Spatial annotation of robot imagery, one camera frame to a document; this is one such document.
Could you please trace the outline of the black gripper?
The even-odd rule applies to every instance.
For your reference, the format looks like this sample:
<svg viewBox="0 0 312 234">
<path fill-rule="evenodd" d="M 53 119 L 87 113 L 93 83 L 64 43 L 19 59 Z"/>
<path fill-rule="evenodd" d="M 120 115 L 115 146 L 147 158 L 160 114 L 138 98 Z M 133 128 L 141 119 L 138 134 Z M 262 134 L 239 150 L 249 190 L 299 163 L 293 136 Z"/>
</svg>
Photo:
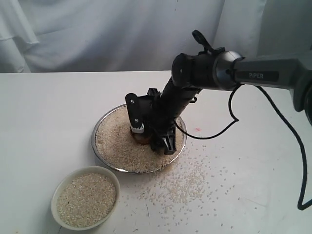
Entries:
<svg viewBox="0 0 312 234">
<path fill-rule="evenodd" d="M 151 121 L 157 130 L 152 130 L 151 149 L 164 155 L 176 152 L 176 128 L 173 121 L 185 109 L 185 90 L 175 87 L 164 89 L 161 93 L 156 88 L 147 91 L 152 101 Z"/>
</svg>

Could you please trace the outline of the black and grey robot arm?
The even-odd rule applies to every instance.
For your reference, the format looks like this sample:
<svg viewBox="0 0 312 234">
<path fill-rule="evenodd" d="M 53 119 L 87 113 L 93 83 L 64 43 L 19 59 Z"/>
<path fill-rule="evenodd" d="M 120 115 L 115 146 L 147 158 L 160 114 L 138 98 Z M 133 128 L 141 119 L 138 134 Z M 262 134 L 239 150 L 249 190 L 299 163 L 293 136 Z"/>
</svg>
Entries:
<svg viewBox="0 0 312 234">
<path fill-rule="evenodd" d="M 286 89 L 293 107 L 312 118 L 312 54 L 299 52 L 245 58 L 233 51 L 200 53 L 196 56 L 178 55 L 172 74 L 162 92 L 148 91 L 152 99 L 147 125 L 152 129 L 153 149 L 163 148 L 173 154 L 175 146 L 174 121 L 196 94 L 204 89 L 234 93 L 242 85 Z"/>
</svg>

